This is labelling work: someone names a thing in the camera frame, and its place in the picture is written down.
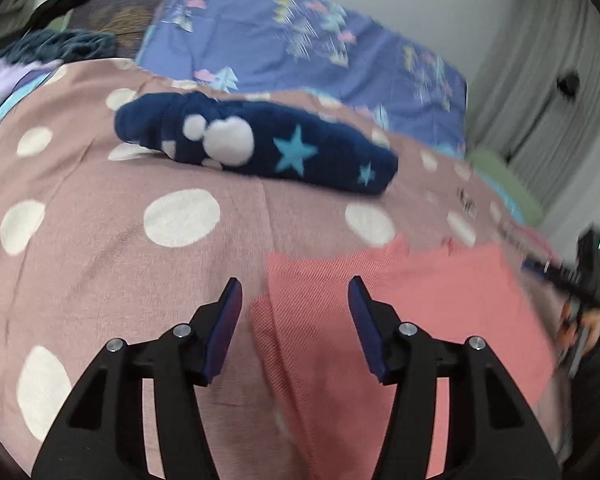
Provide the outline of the person right hand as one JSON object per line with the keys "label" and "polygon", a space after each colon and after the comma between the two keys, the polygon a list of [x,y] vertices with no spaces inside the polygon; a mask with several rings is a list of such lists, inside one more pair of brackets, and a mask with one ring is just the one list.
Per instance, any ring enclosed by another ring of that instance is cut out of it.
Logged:
{"label": "person right hand", "polygon": [[557,348],[561,354],[577,345],[578,333],[588,331],[583,353],[591,352],[600,339],[600,309],[584,311],[581,316],[572,313],[571,302],[567,300],[562,306],[560,324],[557,331]]}

